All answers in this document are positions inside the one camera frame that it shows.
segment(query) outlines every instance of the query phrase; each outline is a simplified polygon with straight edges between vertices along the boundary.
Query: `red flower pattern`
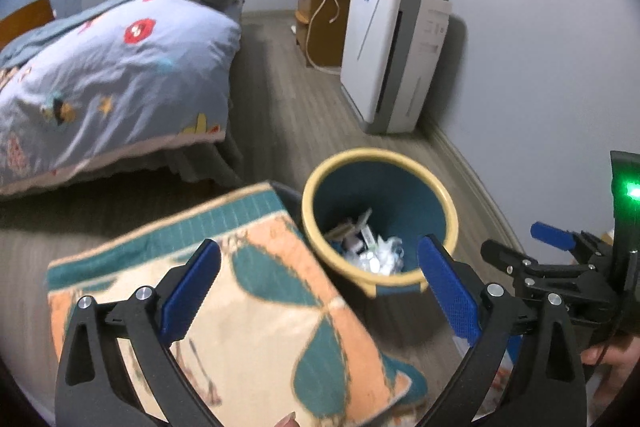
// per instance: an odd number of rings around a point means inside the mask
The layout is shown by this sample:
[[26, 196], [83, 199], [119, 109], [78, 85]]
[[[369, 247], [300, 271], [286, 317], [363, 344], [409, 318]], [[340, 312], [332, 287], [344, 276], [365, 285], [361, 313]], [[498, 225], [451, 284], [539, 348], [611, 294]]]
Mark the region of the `red flower pattern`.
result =
[[20, 140], [14, 133], [9, 135], [9, 140], [6, 145], [6, 163], [7, 166], [19, 176], [26, 174], [29, 170], [29, 162], [22, 152]]
[[82, 25], [82, 27], [80, 28], [80, 31], [78, 32], [78, 35], [79, 35], [80, 33], [84, 32], [84, 30], [89, 29], [89, 28], [91, 27], [91, 24], [93, 24], [93, 22], [94, 22], [94, 21], [92, 21], [92, 20], [91, 20], [91, 21], [87, 21], [87, 22], [85, 22], [85, 23]]
[[153, 19], [140, 19], [124, 30], [124, 41], [127, 44], [138, 44], [146, 39], [154, 30], [156, 21]]

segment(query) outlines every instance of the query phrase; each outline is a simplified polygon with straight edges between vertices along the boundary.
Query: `human hand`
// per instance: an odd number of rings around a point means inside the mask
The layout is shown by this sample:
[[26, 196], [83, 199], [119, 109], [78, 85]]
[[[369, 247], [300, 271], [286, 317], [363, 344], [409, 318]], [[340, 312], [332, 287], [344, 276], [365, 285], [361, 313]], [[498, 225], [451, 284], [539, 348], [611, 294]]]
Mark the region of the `human hand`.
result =
[[276, 423], [275, 427], [300, 427], [296, 422], [296, 413], [287, 414], [282, 420]]
[[[603, 349], [603, 344], [585, 349], [580, 356], [582, 363], [594, 365]], [[593, 395], [594, 405], [598, 409], [604, 410], [609, 406], [636, 367], [638, 359], [640, 359], [640, 337], [624, 335], [613, 338], [602, 359], [602, 363], [610, 365], [611, 370], [602, 379]]]

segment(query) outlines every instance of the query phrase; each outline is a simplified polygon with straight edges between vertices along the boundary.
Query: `metal screw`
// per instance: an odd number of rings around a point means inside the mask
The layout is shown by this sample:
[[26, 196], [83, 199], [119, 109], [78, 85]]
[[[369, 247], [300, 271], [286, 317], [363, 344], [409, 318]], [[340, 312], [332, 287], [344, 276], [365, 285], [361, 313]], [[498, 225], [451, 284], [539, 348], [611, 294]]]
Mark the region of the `metal screw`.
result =
[[495, 282], [487, 286], [486, 290], [493, 297], [502, 297], [504, 295], [504, 288]]
[[546, 298], [549, 299], [549, 302], [553, 304], [553, 306], [559, 306], [562, 304], [562, 298], [557, 293], [549, 293]]
[[89, 295], [85, 295], [84, 297], [81, 297], [80, 300], [78, 301], [78, 308], [82, 310], [87, 309], [89, 306], [91, 306], [91, 301], [92, 301], [92, 298]]
[[153, 293], [153, 290], [149, 286], [142, 286], [136, 290], [136, 299], [139, 301], [146, 301]]

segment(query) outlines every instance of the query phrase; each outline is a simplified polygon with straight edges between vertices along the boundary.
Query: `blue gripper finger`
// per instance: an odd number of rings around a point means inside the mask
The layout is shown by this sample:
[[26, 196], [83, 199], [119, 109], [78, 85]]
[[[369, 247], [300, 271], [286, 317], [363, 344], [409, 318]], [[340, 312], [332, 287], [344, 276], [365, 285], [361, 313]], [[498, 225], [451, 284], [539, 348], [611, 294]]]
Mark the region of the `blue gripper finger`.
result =
[[575, 237], [573, 233], [556, 229], [556, 227], [540, 223], [540, 221], [536, 221], [531, 225], [531, 237], [542, 241], [542, 243], [558, 248], [558, 250], [572, 251], [575, 248]]
[[222, 258], [215, 241], [205, 240], [193, 255], [197, 259], [188, 263], [189, 269], [162, 306], [158, 338], [164, 346], [182, 340], [187, 334], [220, 271]]
[[478, 305], [429, 237], [417, 248], [418, 265], [456, 336], [471, 346], [480, 337]]

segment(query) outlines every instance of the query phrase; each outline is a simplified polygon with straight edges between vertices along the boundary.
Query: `yellow rim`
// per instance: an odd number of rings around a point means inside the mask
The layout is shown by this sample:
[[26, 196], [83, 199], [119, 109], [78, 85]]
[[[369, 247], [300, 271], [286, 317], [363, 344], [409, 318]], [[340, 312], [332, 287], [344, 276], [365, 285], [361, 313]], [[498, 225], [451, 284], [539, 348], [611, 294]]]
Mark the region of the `yellow rim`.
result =
[[313, 199], [318, 187], [324, 179], [334, 172], [336, 169], [354, 163], [356, 161], [380, 161], [396, 165], [406, 171], [411, 172], [417, 178], [427, 184], [436, 194], [438, 201], [444, 210], [446, 223], [446, 233], [444, 238], [444, 247], [449, 253], [453, 251], [458, 242], [458, 213], [453, 205], [453, 200], [444, 185], [430, 171], [401, 154], [375, 148], [351, 149], [326, 159], [311, 173], [306, 181], [305, 190], [302, 194], [302, 223], [305, 228], [306, 237], [316, 253], [336, 271], [345, 274], [352, 280], [360, 280], [370, 284], [379, 284], [383, 286], [410, 286], [414, 284], [422, 284], [426, 288], [424, 275], [421, 270], [415, 269], [411, 272], [401, 273], [398, 275], [376, 275], [357, 269], [347, 263], [322, 237], [322, 233], [316, 225], [313, 215]]

